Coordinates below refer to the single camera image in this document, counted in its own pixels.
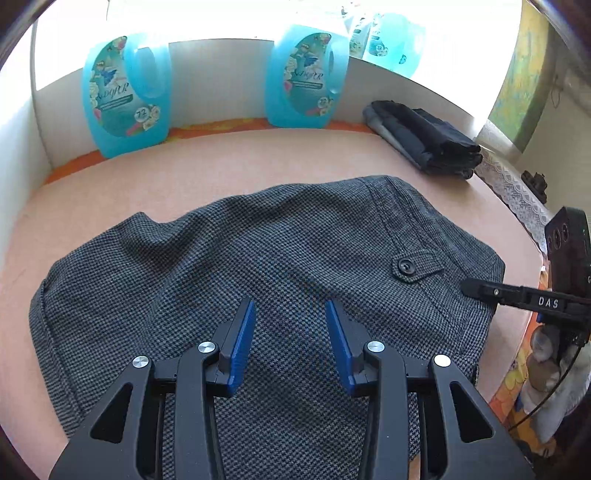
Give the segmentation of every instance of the fabric softener bottle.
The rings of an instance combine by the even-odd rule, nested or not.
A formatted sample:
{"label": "fabric softener bottle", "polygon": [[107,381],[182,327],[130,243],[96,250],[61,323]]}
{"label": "fabric softener bottle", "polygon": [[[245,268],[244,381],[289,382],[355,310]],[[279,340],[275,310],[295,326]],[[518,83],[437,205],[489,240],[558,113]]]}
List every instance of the fabric softener bottle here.
{"label": "fabric softener bottle", "polygon": [[134,34],[95,47],[82,74],[82,103],[100,152],[112,158],[164,141],[170,89],[167,43]]}
{"label": "fabric softener bottle", "polygon": [[348,64],[349,37],[340,15],[319,15],[291,25],[275,42],[267,67],[269,123],[325,127],[335,112]]}
{"label": "fabric softener bottle", "polygon": [[363,59],[390,71],[404,62],[408,20],[394,13],[376,14]]}

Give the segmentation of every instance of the white wall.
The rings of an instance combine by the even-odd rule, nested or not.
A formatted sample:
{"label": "white wall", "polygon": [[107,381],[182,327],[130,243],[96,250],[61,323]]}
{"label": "white wall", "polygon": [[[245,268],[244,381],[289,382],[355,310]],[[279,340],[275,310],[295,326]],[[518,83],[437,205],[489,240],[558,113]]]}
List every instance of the white wall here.
{"label": "white wall", "polygon": [[31,29],[0,70],[0,271],[12,227],[50,171],[31,99]]}
{"label": "white wall", "polygon": [[[170,44],[173,127],[264,117],[265,70],[272,47],[271,41],[244,39]],[[84,117],[81,78],[82,70],[76,70],[35,94],[39,126],[55,166],[96,150]],[[385,99],[424,108],[472,138],[482,127],[422,85],[358,59],[350,59],[335,119],[362,122],[363,107]]]}
{"label": "white wall", "polygon": [[564,92],[558,108],[548,97],[517,168],[545,175],[551,211],[566,205],[583,209],[591,217],[591,116]]}

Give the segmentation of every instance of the black bracket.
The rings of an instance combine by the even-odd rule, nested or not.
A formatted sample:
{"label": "black bracket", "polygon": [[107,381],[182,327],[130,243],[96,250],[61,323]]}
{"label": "black bracket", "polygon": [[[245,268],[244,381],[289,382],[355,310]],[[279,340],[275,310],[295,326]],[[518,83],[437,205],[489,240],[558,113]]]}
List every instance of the black bracket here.
{"label": "black bracket", "polygon": [[501,304],[543,314],[543,323],[570,332],[577,346],[591,333],[591,299],[537,288],[515,287],[477,278],[462,281],[462,293],[489,304]]}
{"label": "black bracket", "polygon": [[210,342],[160,362],[136,357],[78,427],[50,480],[160,480],[169,393],[176,394],[175,477],[223,480],[214,397],[231,397],[242,383],[255,323],[254,303],[243,299]]}
{"label": "black bracket", "polygon": [[339,377],[353,397],[369,397],[359,480],[408,478],[408,393],[418,397],[421,480],[533,480],[507,430],[446,356],[402,357],[350,320],[336,300],[326,322]]}

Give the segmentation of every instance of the pants button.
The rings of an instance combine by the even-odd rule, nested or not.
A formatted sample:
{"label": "pants button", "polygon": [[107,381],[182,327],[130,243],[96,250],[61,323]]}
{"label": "pants button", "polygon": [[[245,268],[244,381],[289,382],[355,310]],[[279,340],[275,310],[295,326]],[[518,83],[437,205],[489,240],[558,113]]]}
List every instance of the pants button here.
{"label": "pants button", "polygon": [[398,269],[400,270],[401,274],[407,275],[408,277],[414,275],[417,271],[415,264],[408,258],[401,258],[398,261]]}

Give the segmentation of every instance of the folded dark clothing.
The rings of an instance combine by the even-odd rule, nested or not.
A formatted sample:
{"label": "folded dark clothing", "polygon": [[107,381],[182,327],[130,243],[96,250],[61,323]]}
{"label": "folded dark clothing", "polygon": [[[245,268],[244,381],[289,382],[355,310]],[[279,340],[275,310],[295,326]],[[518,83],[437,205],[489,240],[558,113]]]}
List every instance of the folded dark clothing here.
{"label": "folded dark clothing", "polygon": [[[402,146],[405,156],[412,158],[413,164],[420,170],[467,177],[482,161],[479,145],[448,122],[421,108],[413,110],[401,103],[379,100],[372,102],[366,110],[364,116],[370,128],[392,143],[384,135],[385,131],[389,132]],[[376,119],[385,130],[376,128]]]}
{"label": "folded dark clothing", "polygon": [[[415,266],[409,277],[398,262]],[[409,184],[282,185],[157,223],[137,213],[57,261],[31,303],[41,371],[71,436],[132,358],[209,340],[243,296],[257,322],[244,383],[216,401],[228,480],[353,480],[368,404],[340,386],[324,302],[400,354],[451,357],[470,378],[494,308],[466,277],[503,279],[495,252]],[[174,478],[167,400],[164,479]],[[410,453],[420,442],[410,399]]]}

